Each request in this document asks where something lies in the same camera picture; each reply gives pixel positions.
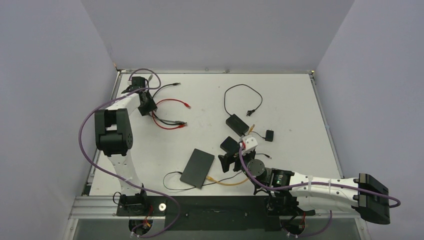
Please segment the black Mercury switch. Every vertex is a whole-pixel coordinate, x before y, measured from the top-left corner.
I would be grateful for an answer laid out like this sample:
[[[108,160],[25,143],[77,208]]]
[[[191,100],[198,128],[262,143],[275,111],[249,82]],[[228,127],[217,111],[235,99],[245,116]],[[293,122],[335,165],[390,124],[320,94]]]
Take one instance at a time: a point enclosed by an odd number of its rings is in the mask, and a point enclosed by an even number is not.
[[[214,159],[214,155],[195,148],[179,180],[192,187],[201,189]]]

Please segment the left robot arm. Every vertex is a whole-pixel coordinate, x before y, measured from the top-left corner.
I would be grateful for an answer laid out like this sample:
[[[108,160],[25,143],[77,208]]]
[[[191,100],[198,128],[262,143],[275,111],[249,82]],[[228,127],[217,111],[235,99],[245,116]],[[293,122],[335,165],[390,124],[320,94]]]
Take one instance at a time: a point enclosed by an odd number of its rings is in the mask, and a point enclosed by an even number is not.
[[[96,147],[112,163],[120,184],[118,216],[145,216],[152,209],[131,155],[134,136],[130,114],[137,110],[146,116],[157,109],[148,86],[148,79],[132,77],[120,100],[94,113]]]

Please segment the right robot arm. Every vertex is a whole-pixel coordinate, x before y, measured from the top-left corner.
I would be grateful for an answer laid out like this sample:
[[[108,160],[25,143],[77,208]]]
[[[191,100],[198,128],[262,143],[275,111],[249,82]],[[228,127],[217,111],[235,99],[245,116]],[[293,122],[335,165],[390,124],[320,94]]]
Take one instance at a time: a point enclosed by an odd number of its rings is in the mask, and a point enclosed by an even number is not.
[[[363,220],[388,225],[390,199],[388,188],[372,175],[360,173],[353,178],[323,178],[290,170],[265,167],[255,151],[239,157],[237,153],[219,155],[223,172],[234,164],[254,186],[254,193],[265,192],[268,214],[291,216],[317,210],[358,214]]]

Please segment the black power brick adapter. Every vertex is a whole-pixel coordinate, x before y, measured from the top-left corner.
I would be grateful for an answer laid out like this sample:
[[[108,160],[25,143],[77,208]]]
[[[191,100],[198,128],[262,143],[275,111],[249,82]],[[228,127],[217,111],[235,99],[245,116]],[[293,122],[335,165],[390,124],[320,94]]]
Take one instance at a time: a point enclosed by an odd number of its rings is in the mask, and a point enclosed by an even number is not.
[[[239,137],[245,136],[250,127],[236,114],[231,114],[225,123],[231,130],[233,130]]]

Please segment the ribbed black network switch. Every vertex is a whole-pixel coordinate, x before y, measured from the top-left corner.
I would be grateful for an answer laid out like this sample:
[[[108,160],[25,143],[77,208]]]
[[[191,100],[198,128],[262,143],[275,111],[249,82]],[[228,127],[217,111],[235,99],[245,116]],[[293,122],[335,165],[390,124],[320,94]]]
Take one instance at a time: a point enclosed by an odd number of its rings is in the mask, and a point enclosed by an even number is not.
[[[221,144],[220,148],[225,151],[227,154],[234,155],[240,149],[239,143],[233,139],[231,136],[228,136]]]

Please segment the small black wall plug adapter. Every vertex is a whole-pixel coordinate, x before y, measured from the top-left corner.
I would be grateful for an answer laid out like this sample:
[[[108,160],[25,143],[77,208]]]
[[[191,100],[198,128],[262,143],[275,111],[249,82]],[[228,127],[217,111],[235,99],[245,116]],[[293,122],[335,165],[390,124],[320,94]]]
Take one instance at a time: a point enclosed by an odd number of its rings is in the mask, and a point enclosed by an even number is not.
[[[273,130],[266,130],[264,140],[267,142],[273,142],[274,140],[274,131]]]

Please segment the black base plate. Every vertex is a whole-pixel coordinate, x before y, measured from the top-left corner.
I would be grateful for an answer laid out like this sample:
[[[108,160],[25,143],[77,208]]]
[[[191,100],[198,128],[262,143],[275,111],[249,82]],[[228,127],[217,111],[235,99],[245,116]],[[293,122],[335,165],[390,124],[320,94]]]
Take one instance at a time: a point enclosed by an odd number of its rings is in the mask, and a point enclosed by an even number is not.
[[[280,231],[291,217],[314,216],[287,197],[270,196],[148,196],[143,203],[119,200],[116,215],[129,217],[131,228],[147,221],[153,230]]]

